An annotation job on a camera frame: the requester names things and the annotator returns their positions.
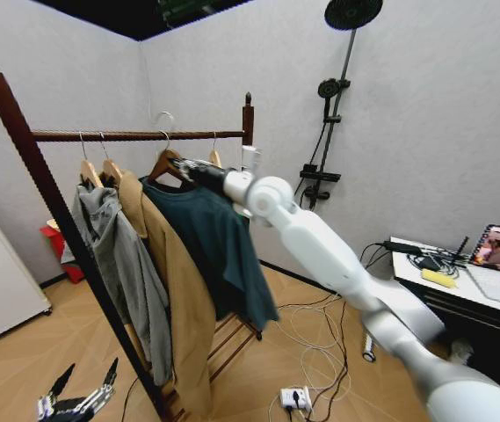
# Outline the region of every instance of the dark green sweater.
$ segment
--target dark green sweater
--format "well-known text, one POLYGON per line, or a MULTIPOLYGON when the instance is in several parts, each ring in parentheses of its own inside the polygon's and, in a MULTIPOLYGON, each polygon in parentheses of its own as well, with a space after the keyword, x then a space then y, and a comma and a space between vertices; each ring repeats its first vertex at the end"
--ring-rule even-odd
POLYGON ((268 320, 278 320, 250 233, 232 204, 204 187, 185 190, 140 181, 199 268, 217 319, 236 312, 260 330, 268 320))

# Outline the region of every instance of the robotic arm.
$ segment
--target robotic arm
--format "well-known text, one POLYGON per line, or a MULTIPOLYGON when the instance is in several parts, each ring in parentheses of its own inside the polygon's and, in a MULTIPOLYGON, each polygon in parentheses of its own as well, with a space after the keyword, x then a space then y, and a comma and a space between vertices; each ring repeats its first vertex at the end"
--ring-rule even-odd
POLYGON ((293 189, 284 179, 254 178, 250 171, 223 170, 202 161, 171 161, 187 179, 271 224, 318 283, 361 310, 374 341, 408 369, 434 422, 500 420, 500 386, 429 352, 424 344, 445 328, 438 317, 399 283, 373 278, 335 231, 293 202, 293 189))

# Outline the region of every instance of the wooden clothes rack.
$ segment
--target wooden clothes rack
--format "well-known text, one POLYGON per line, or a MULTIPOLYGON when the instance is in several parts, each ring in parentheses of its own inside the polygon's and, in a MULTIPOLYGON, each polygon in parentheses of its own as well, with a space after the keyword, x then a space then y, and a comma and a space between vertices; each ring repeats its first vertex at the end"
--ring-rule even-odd
MULTIPOLYGON (((150 373, 144 369, 141 360, 134 350, 133 344, 128 337, 127 331, 120 320, 119 314, 112 303, 111 297, 107 293, 105 285, 101 279, 101 274, 88 252, 83 239, 74 223, 74 219, 70 214, 68 207, 62 197, 62 194, 56 184, 52 173, 48 168, 45 158, 42 156, 38 142, 127 142, 127 141, 158 141, 166 140, 166 136, 162 132, 112 132, 112 131, 89 131, 89 132, 71 132, 71 131, 33 131, 29 128, 24 114, 21 112, 18 102, 11 92, 11 88, 0 72, 0 120, 3 122, 11 141, 15 145, 21 159, 23 160, 27 170, 33 178, 34 184, 40 192, 42 199, 47 204, 49 211, 55 218, 58 226, 70 249, 74 252, 77 263, 82 268, 86 280, 90 285, 91 291, 95 295, 99 306, 103 310, 105 317, 109 321, 112 330, 120 342, 125 354, 130 360, 134 371, 138 375, 142 386, 146 390, 152 404, 156 408, 157 413, 164 420, 178 420, 185 411, 182 409, 177 415, 172 416, 170 410, 170 401, 176 395, 172 391, 167 397, 153 381, 150 373)), ((254 109, 251 105, 251 95, 246 94, 245 105, 242 112, 242 130, 239 131, 217 131, 217 132, 173 132, 168 133, 171 140, 182 139, 214 139, 214 138, 242 138, 243 145, 251 145, 253 143, 253 124, 254 124, 254 109)), ((219 331, 234 316, 224 320, 216 328, 215 332, 219 331)), ((261 332, 255 331, 253 327, 245 322, 241 322, 232 333, 230 333, 214 350, 210 353, 209 359, 218 352, 235 334, 242 329, 244 325, 248 325, 252 329, 252 333, 237 347, 237 349, 226 359, 222 365, 214 371, 210 376, 211 381, 229 364, 230 361, 238 354, 243 347, 251 340, 254 334, 258 339, 261 339, 261 332)))

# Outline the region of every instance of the wooden floor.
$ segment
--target wooden floor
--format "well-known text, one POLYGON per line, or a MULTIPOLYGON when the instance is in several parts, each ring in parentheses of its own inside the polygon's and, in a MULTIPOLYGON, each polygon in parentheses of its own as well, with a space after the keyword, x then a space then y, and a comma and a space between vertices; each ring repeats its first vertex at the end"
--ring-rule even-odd
MULTIPOLYGON (((278 305, 313 302, 326 295, 322 290, 267 268, 264 272, 278 305)), ((95 298, 84 282, 73 285, 61 281, 49 287, 46 293, 54 305, 51 316, 39 316, 0 338, 0 421, 35 420, 36 399, 49 390, 54 379, 72 362, 76 363, 76 369, 61 398, 88 394, 101 383, 112 360, 118 356, 117 392, 94 420, 119 422, 125 395, 135 373, 95 298)), ((334 302, 328 312, 339 318, 341 307, 341 301, 334 302)), ((290 324, 292 312, 293 309, 281 310, 280 322, 295 336, 290 324)), ((309 341, 325 345, 333 341, 322 314, 302 311, 293 321, 298 332, 309 341)), ((236 325, 236 320, 228 323, 221 331, 224 334, 218 335, 215 342, 221 341, 221 337, 236 325)), ((398 360, 381 350, 376 350, 374 364, 362 359, 362 330, 358 313, 350 307, 344 318, 344 333, 351 388, 348 389, 349 380, 345 380, 341 389, 345 396, 334 403, 330 421, 429 420, 398 360)), ((240 330, 224 350, 213 357, 211 371, 220 366, 247 334, 245 328, 240 330)), ((280 388, 308 384, 301 369, 303 350, 304 346, 288 338, 275 324, 269 324, 263 341, 252 339, 213 382, 214 412, 210 420, 267 421, 270 403, 280 388)), ((335 347, 330 351, 341 357, 335 347)), ((303 361, 315 385, 330 381, 333 369, 319 352, 308 352, 303 361)), ((321 399, 318 403, 314 419, 321 420, 327 410, 327 401, 321 399)), ((274 403, 271 416, 273 421, 288 420, 278 402, 274 403)), ((146 393, 137 382, 129 398, 125 421, 157 420, 146 393)), ((186 415, 183 420, 195 422, 201 419, 186 415)))

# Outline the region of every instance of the clothes hanger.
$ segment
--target clothes hanger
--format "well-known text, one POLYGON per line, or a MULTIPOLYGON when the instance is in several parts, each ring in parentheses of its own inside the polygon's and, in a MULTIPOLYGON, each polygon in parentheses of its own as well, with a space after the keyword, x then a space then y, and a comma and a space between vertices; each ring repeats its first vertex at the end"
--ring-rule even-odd
MULTIPOLYGON (((99 132, 101 135, 101 139, 104 140, 105 137, 103 135, 103 132, 99 132)), ((120 183, 120 179, 123 176, 122 171, 120 170, 119 166, 115 164, 115 162, 109 158, 109 155, 107 154, 107 149, 105 149, 105 145, 103 144, 103 141, 101 141, 101 146, 103 147, 103 151, 105 152, 105 160, 103 162, 103 173, 111 177, 115 180, 115 183, 118 185, 120 183)))
POLYGON ((82 151, 84 158, 80 165, 80 176, 82 176, 82 181, 87 182, 89 180, 94 187, 103 187, 103 183, 101 183, 101 179, 96 173, 95 167, 93 167, 93 164, 88 161, 88 157, 85 155, 82 131, 80 131, 80 140, 82 141, 82 151))
POLYGON ((216 132, 214 132, 214 142, 213 142, 213 150, 211 151, 208 159, 212 164, 216 167, 222 168, 221 156, 218 155, 218 151, 216 150, 216 132))
POLYGON ((160 176, 162 176, 164 173, 168 173, 174 176, 175 178, 184 180, 179 170, 176 169, 170 163, 171 158, 181 158, 181 156, 175 150, 170 149, 170 137, 168 136, 168 134, 163 130, 160 130, 158 132, 161 132, 165 135, 165 137, 168 140, 168 144, 166 145, 165 149, 160 153, 160 156, 156 161, 156 165, 154 165, 152 172, 150 172, 147 181, 152 182, 157 178, 159 178, 160 176))

